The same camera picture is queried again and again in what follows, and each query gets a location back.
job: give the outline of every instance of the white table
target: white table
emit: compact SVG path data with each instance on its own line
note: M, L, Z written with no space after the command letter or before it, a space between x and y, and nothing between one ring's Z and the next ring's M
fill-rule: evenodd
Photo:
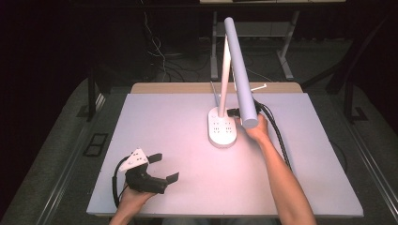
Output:
M292 93L253 96L272 110L293 172L315 215L362 217L359 200L307 94L300 93L296 83L285 85ZM165 178L179 172L179 180L149 200L139 216L277 217L265 161L244 129L237 126L237 142L228 149L215 148L208 141L207 113L216 104L210 83L143 83L134 86L133 93L134 88L137 92L127 96L120 114L88 214L111 216L115 212L111 189L115 166L141 147L148 156L163 153L162 161L149 165L149 174ZM270 83L269 88L283 91L283 83ZM235 94L228 94L227 107L237 107ZM280 150L271 127L269 131ZM120 172L119 192L124 179Z

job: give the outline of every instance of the desk lamp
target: desk lamp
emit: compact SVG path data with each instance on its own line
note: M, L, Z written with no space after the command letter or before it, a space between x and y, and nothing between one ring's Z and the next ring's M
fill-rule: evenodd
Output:
M240 122L244 128L257 126L257 112L254 107L252 91L246 67L243 62L242 52L237 40L237 30L234 20L226 18L224 55L222 61L222 93L220 104L208 113L208 137L210 142L218 148L232 146L237 140L237 128L235 118L229 117L225 109L229 71L232 61L232 73L237 90L237 102L240 109Z

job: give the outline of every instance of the desk leg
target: desk leg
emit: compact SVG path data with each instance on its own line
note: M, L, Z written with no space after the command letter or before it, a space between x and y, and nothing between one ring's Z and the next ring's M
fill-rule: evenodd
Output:
M277 51L277 55L279 58L279 62L281 63L284 77L288 81L292 81L294 79L292 71L290 70L289 65L287 64L286 60L286 52L287 49L289 48L290 41L292 40L293 32L295 31L296 28L296 23L299 18L299 11L295 11L293 14L292 21L290 22L289 28L287 29L287 33L284 37L284 44L281 50Z
M215 82L219 79L218 69L217 69L217 11L213 13L213 34L211 39L211 55L210 55L210 68L211 77L210 79Z

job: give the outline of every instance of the black strap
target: black strap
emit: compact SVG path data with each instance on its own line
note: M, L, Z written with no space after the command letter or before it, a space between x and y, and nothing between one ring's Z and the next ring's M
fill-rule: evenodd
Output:
M114 195L114 201L115 201L115 205L116 208L119 207L119 195L117 194L117 171L119 170L120 165L126 161L129 157L124 157L119 164L117 164L116 169L115 169L115 173L114 176L112 177L112 193Z

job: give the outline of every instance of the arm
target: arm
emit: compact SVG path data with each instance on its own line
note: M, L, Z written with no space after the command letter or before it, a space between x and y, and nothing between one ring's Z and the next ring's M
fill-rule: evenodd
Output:
M154 196L154 193L138 192L127 187L123 191L122 199L120 200L119 207L111 219L110 225L126 225L134 215L136 215L146 201Z
M316 224L313 210L296 179L268 136L267 119L258 115L258 126L246 129L257 141L266 160L269 185L283 225Z

